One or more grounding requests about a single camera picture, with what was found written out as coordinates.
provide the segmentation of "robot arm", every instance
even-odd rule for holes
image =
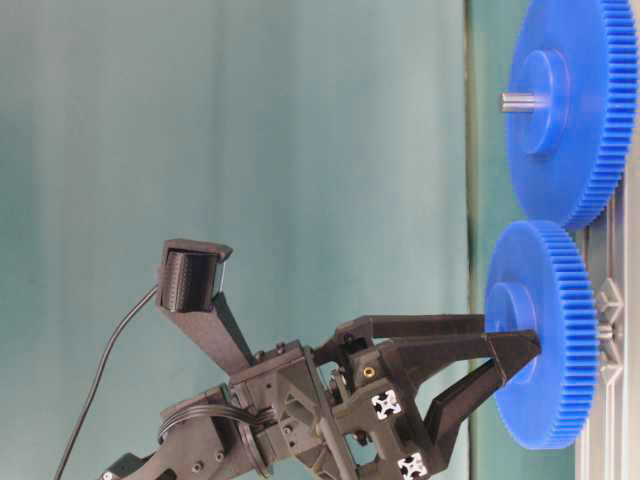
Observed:
[[[436,315],[365,316],[318,348],[294,341],[252,355],[221,291],[230,254],[222,245],[165,243],[157,306],[229,382],[165,410],[158,450],[123,456],[104,480],[269,477],[289,457],[321,480],[429,478],[447,468],[462,421],[540,353],[533,331],[485,333],[481,315]],[[488,360],[421,418],[420,385],[472,358]],[[330,363],[325,385],[319,368]],[[347,436],[373,443],[376,458],[358,465]]]

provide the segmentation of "blue gear hub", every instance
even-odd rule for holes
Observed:
[[[636,31],[628,0],[533,0],[509,91],[531,113],[509,113],[514,190],[532,220],[574,230],[604,209],[624,172],[636,109]]]
[[[532,450],[571,445],[598,375],[589,276],[571,238],[549,221],[516,222],[496,245],[485,300],[488,332],[533,329],[541,354],[496,393],[513,438]]]

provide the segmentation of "metal shaft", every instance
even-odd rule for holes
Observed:
[[[501,93],[500,110],[503,113],[531,113],[536,109],[533,93]]]

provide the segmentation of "gear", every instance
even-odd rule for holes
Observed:
[[[637,80],[628,0],[532,2],[509,81],[527,100],[503,103],[528,112],[508,114],[507,152],[530,219],[576,230],[602,212],[624,172]]]
[[[485,303],[487,332],[533,329],[542,348],[496,393],[506,427],[528,449],[571,445],[589,416],[599,352],[593,292],[571,238],[548,221],[509,226]]]

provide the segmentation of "metal frame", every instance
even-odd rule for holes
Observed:
[[[632,0],[640,18],[640,0]],[[606,214],[577,234],[596,294],[600,381],[575,448],[576,480],[640,475],[640,138]]]

